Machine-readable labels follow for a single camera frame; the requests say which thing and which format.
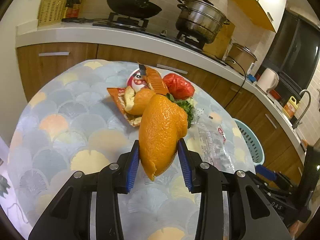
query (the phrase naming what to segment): green vegetable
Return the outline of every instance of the green vegetable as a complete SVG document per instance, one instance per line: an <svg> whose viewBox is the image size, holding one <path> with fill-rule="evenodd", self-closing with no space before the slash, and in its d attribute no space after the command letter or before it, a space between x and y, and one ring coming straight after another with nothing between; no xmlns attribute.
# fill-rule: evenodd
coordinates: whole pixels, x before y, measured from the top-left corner
<svg viewBox="0 0 320 240"><path fill-rule="evenodd" d="M175 100L173 95L167 94L166 97L173 103L176 103L178 106L180 106L188 115L188 128L191 127L191 122L193 121L193 112L194 112L194 106L190 104L187 100Z"/></svg>

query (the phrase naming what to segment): cutting board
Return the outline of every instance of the cutting board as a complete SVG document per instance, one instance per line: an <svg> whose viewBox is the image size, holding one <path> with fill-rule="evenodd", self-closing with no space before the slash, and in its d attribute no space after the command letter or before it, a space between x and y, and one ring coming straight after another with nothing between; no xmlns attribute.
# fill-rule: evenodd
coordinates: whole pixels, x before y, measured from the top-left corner
<svg viewBox="0 0 320 240"><path fill-rule="evenodd" d="M232 22L230 22L229 25L223 25L213 43L204 45L204 52L222 59L224 53L227 50L234 30L235 25Z"/></svg>

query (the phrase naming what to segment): gas stove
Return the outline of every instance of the gas stove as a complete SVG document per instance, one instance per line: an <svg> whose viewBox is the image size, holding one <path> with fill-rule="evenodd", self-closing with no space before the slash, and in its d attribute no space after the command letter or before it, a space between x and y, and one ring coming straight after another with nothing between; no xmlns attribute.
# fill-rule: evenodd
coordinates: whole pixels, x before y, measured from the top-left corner
<svg viewBox="0 0 320 240"><path fill-rule="evenodd" d="M217 59L213 55L208 55L203 52L204 41L199 41L198 39L191 37L188 34L179 32L176 37L166 34L166 31L163 30L161 33L157 31L147 30L148 20L146 19L135 19L127 16L121 16L116 13L110 13L109 18L105 20L94 21L93 26L115 28L120 30L133 31L136 33L143 33L152 37L156 37L165 41L178 44L184 48L190 49L194 52L197 52L209 59L212 59L223 66L227 66L223 61Z"/></svg>

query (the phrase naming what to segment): red plastic bag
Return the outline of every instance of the red plastic bag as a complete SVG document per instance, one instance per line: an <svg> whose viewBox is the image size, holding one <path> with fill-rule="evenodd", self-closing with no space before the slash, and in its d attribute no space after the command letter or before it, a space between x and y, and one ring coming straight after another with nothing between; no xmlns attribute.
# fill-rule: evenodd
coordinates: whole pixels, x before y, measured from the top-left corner
<svg viewBox="0 0 320 240"><path fill-rule="evenodd" d="M170 94L175 99L187 99L192 97L195 93L195 88L191 83L183 77L170 73L163 78L164 83L167 85Z"/></svg>

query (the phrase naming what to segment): white kettle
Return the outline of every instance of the white kettle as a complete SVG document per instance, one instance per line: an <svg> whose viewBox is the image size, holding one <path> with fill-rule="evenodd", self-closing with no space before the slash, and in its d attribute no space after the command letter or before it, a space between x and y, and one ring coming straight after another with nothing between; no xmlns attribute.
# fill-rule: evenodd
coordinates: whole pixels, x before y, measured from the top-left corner
<svg viewBox="0 0 320 240"><path fill-rule="evenodd" d="M279 82L279 76L272 69L267 68L259 78L257 86L266 94L275 89Z"/></svg>

